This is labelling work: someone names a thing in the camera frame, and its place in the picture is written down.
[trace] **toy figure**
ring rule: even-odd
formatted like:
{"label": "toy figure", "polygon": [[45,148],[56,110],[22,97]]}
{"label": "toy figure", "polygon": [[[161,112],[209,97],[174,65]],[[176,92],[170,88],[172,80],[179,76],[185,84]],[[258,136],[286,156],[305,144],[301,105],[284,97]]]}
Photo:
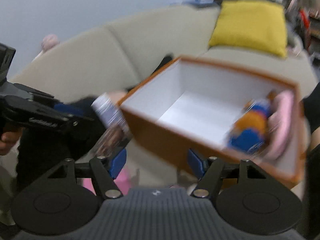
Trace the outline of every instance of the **toy figure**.
{"label": "toy figure", "polygon": [[246,105],[246,112],[235,122],[230,133],[231,147],[248,154],[259,150],[267,138],[270,106],[275,95],[272,91],[267,98],[251,101]]}

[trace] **orange box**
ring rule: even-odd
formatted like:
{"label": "orange box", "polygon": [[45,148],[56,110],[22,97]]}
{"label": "orange box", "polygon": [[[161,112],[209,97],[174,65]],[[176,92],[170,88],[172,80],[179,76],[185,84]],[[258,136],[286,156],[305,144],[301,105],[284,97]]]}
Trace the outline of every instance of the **orange box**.
{"label": "orange box", "polygon": [[292,90],[295,95],[291,138],[275,161],[253,161],[287,187],[302,178],[302,109],[298,84],[240,65],[179,57],[141,82],[119,101],[136,141],[147,150],[190,171],[187,151],[237,163],[250,155],[226,148],[228,133],[243,113],[244,105],[265,98],[271,91]]}

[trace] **pink object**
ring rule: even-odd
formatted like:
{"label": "pink object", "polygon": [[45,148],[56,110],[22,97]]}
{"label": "pink object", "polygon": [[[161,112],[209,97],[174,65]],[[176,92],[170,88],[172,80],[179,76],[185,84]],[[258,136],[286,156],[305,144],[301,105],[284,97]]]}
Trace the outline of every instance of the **pink object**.
{"label": "pink object", "polygon": [[58,45],[60,43],[57,35],[55,34],[49,34],[45,36],[42,40],[41,46],[42,51],[47,52],[49,49],[52,49],[54,46]]}
{"label": "pink object", "polygon": [[[120,171],[118,177],[114,180],[114,182],[118,186],[119,190],[121,190],[123,195],[127,195],[129,189],[132,187],[129,171],[126,168],[123,168]],[[83,179],[83,187],[95,193],[91,179]]]}
{"label": "pink object", "polygon": [[292,108],[294,95],[291,91],[285,90],[278,94],[272,102],[271,108],[275,113],[268,119],[271,131],[271,140],[265,157],[275,160],[285,150],[290,135],[292,120]]}

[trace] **hand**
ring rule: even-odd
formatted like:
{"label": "hand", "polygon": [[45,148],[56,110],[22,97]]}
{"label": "hand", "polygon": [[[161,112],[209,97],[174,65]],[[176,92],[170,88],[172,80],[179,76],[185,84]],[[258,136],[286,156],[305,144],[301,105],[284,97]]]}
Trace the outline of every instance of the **hand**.
{"label": "hand", "polygon": [[116,104],[121,98],[123,98],[127,92],[119,90],[107,93],[108,97],[111,99],[111,101]]}
{"label": "hand", "polygon": [[22,128],[16,131],[4,132],[0,141],[0,155],[6,155],[22,135]]}

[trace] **blue gripper pad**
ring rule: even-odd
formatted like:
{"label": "blue gripper pad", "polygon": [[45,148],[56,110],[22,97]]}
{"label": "blue gripper pad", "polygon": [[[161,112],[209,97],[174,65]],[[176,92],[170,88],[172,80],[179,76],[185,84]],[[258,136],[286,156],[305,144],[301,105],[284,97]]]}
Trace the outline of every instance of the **blue gripper pad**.
{"label": "blue gripper pad", "polygon": [[201,179],[209,167],[207,160],[192,149],[188,150],[187,158],[188,165],[192,169],[193,174],[197,179]]}
{"label": "blue gripper pad", "polygon": [[84,116],[84,111],[82,109],[74,107],[74,106],[66,105],[64,103],[56,104],[53,107],[53,109],[55,109],[55,110],[57,110],[59,112],[62,112],[62,113]]}
{"label": "blue gripper pad", "polygon": [[125,148],[123,148],[123,150],[121,150],[116,155],[116,157],[114,157],[110,161],[110,168],[108,172],[113,179],[116,179],[118,177],[126,161],[127,161],[127,151]]}

